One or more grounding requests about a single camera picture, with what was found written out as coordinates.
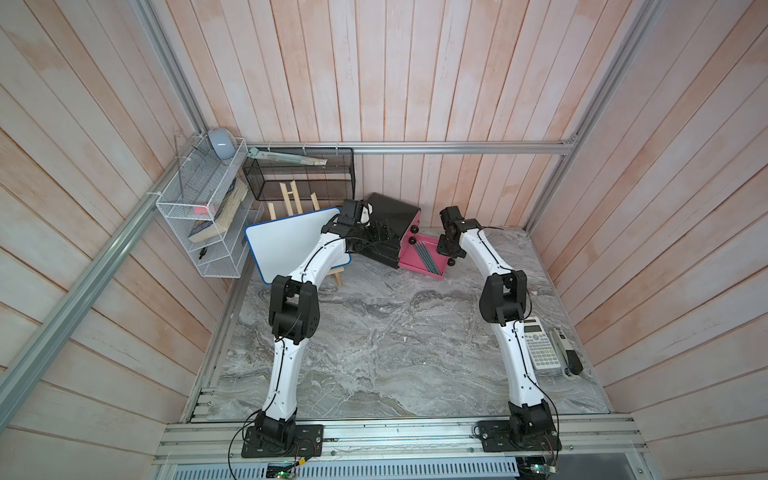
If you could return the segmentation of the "black drawer cabinet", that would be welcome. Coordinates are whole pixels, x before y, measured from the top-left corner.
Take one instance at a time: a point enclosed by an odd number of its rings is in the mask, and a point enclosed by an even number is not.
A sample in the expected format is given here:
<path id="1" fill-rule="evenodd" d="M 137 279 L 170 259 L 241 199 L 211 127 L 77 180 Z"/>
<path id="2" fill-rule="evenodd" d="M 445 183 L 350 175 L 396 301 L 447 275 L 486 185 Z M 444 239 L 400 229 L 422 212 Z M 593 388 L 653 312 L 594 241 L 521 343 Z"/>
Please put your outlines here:
<path id="1" fill-rule="evenodd" d="M 412 235 L 419 231 L 421 209 L 381 193 L 367 198 L 372 208 L 365 228 L 366 242 L 359 253 L 394 269 L 399 268 L 401 250 Z"/>

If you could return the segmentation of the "pink bottom drawer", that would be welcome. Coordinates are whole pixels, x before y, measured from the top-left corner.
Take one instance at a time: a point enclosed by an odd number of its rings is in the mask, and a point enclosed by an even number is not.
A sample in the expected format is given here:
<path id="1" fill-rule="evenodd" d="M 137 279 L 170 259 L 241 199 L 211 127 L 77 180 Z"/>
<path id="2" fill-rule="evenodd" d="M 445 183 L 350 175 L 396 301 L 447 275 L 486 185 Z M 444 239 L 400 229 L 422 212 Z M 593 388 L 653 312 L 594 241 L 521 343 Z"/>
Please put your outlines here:
<path id="1" fill-rule="evenodd" d="M 401 245 L 398 266 L 412 272 L 442 279 L 450 258 L 437 252 L 438 239 L 423 234 L 409 234 Z"/>

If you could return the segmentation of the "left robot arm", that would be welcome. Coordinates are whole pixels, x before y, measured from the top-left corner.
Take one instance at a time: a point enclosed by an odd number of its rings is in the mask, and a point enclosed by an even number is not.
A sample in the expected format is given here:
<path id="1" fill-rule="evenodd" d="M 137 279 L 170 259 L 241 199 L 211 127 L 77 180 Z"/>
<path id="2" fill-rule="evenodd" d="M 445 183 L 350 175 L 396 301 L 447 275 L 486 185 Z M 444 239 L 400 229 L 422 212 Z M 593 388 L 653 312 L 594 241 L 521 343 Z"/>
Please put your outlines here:
<path id="1" fill-rule="evenodd" d="M 309 339 L 320 320 L 318 288 L 352 253 L 375 249 L 395 237 L 387 222 L 367 214 L 350 225 L 337 208 L 253 225 L 246 236 L 259 273 L 270 286 L 268 324 L 275 337 L 263 415 L 287 424 L 297 412 L 298 376 Z"/>

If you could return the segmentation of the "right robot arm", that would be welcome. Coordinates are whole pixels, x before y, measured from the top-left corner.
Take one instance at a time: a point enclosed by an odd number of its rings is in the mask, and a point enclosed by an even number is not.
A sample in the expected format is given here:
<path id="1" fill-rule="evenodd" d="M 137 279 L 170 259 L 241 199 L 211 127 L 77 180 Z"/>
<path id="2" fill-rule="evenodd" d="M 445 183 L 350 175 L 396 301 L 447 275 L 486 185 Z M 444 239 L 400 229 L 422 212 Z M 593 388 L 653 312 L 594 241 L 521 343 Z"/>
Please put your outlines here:
<path id="1" fill-rule="evenodd" d="M 463 218 L 454 207 L 445 209 L 441 218 L 444 233 L 438 241 L 438 253 L 450 260 L 470 259 L 485 280 L 479 310 L 500 346 L 512 429 L 522 436 L 554 432 L 557 423 L 553 402 L 538 385 L 524 338 L 528 295 L 525 272 L 503 260 L 477 220 Z"/>

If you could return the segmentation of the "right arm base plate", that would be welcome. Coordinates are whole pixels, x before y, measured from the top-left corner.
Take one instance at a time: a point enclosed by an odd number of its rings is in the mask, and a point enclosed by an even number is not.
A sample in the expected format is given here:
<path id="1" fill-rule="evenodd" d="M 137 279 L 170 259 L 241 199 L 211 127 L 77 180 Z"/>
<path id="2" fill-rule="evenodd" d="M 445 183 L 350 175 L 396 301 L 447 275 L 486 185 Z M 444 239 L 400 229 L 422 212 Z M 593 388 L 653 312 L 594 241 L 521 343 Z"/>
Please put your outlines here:
<path id="1" fill-rule="evenodd" d="M 479 421 L 475 435 L 481 441 L 484 452 L 546 451 L 558 453 L 559 436 L 552 428 L 531 430 L 516 419 Z"/>

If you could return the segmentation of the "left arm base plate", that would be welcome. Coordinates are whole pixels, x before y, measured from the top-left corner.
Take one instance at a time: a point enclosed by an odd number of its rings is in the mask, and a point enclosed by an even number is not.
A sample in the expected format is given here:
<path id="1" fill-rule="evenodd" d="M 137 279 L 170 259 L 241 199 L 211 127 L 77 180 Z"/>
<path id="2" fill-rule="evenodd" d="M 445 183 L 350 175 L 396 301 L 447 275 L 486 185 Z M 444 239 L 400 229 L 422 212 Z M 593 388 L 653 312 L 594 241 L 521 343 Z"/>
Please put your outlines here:
<path id="1" fill-rule="evenodd" d="M 324 426 L 274 423 L 250 426 L 246 429 L 241 450 L 243 458 L 299 457 L 312 458 L 322 454 Z"/>

